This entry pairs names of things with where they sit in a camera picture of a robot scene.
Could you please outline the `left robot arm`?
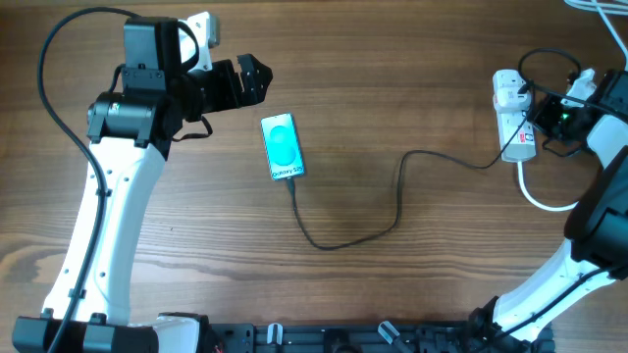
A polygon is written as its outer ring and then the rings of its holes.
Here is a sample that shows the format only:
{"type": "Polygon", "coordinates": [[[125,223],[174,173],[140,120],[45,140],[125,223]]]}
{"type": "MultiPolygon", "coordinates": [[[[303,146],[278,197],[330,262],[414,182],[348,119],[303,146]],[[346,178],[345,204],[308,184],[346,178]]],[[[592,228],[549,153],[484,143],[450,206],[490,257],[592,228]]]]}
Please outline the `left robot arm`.
{"type": "Polygon", "coordinates": [[[261,103],[272,71],[254,56],[213,61],[220,23],[127,13],[125,60],[87,111],[88,168],[63,267],[36,318],[17,319],[21,352],[218,352],[204,315],[130,321],[131,272],[150,195],[184,123],[261,103]]]}

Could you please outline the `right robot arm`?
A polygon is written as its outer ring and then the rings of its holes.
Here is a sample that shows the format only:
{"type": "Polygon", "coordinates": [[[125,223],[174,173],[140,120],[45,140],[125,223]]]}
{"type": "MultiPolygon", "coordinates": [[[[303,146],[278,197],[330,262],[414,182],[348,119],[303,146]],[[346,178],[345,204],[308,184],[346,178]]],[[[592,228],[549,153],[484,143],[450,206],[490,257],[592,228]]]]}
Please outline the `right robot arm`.
{"type": "Polygon", "coordinates": [[[587,294],[627,278],[627,73],[605,74],[589,97],[601,113],[587,147],[602,172],[571,211],[558,250],[488,306],[469,352],[526,352],[553,319],[587,294]]]}

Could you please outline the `teal Galaxy smartphone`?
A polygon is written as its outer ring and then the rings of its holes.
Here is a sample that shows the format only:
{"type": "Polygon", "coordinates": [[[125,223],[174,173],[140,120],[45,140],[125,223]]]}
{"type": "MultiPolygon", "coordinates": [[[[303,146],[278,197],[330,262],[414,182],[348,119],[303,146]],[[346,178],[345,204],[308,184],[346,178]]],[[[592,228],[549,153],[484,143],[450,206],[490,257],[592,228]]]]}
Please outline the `teal Galaxy smartphone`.
{"type": "Polygon", "coordinates": [[[273,180],[305,174],[298,133],[291,113],[260,121],[269,171],[273,180]]]}

